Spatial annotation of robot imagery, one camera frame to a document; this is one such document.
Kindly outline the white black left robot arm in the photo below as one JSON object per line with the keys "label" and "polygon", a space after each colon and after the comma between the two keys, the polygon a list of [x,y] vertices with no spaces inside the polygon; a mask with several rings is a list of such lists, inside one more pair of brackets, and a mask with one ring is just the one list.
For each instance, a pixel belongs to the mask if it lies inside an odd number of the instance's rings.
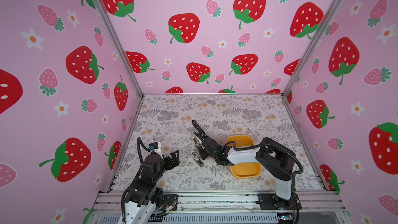
{"label": "white black left robot arm", "polygon": [[121,199],[120,224],[145,224],[164,202],[163,189],[157,186],[165,171],[179,166],[179,151],[170,156],[156,152],[149,154],[139,169],[137,176],[123,192]]}

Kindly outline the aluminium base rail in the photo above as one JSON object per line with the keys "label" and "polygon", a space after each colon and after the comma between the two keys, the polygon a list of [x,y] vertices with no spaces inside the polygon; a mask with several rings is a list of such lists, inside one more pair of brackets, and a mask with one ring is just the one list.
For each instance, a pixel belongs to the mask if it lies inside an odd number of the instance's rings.
{"label": "aluminium base rail", "polygon": [[333,191],[298,190],[300,210],[267,210],[258,191],[168,191],[177,195],[175,210],[150,224],[352,224],[340,196]]}

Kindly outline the yellow plastic tray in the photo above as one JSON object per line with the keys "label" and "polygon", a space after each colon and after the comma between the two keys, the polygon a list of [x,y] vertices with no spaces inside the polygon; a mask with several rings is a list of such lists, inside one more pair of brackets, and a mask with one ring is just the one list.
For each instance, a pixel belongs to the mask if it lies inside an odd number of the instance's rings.
{"label": "yellow plastic tray", "polygon": [[[227,142],[235,141],[237,147],[244,147],[254,145],[251,137],[246,135],[233,135],[228,137]],[[231,173],[235,178],[248,179],[258,177],[261,174],[261,165],[257,162],[240,163],[238,165],[230,166]]]}

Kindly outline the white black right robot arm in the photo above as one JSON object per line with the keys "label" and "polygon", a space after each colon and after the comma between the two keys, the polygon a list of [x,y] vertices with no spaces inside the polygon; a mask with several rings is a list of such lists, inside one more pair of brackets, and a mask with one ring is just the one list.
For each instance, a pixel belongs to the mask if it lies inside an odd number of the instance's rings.
{"label": "white black right robot arm", "polygon": [[292,150],[271,138],[263,138],[256,145],[237,147],[235,141],[220,145],[202,131],[195,132],[194,135],[201,140],[199,149],[201,159],[210,157],[220,166],[259,163],[276,178],[276,199],[285,201],[291,199],[295,176],[304,172],[303,166]]}

